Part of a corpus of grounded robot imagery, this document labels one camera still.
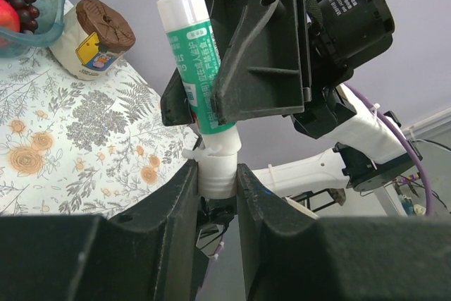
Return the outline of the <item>green white glue stick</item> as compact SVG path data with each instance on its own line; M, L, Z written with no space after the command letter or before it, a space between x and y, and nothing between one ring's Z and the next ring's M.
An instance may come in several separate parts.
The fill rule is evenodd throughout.
M157 8L171 46L183 89L207 149L231 156L241 149L233 123L221 124L211 98L221 58L205 0L159 0Z

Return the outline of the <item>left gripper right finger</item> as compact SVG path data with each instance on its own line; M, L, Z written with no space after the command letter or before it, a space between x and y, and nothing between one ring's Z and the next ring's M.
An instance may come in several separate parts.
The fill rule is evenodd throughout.
M237 169L248 300L449 300L450 220L313 219Z

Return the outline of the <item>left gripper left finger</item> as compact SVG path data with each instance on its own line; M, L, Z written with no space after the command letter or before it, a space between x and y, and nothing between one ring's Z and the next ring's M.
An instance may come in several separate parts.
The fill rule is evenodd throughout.
M1 218L2 300L191 300L197 165L111 219Z

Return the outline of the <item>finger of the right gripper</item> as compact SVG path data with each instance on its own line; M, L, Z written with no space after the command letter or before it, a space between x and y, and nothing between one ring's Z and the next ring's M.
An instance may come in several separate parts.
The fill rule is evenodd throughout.
M221 123L304 110L296 0L224 0L230 41L213 102Z
M162 123L168 127L194 123L190 104L177 68L161 95L161 117Z

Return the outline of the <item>white glue stick cap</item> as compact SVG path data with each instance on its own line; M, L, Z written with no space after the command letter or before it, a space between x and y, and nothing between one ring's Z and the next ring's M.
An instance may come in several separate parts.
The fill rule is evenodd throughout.
M219 149L184 149L182 156L198 165L198 192L205 199L229 199L236 195L237 153L220 155Z

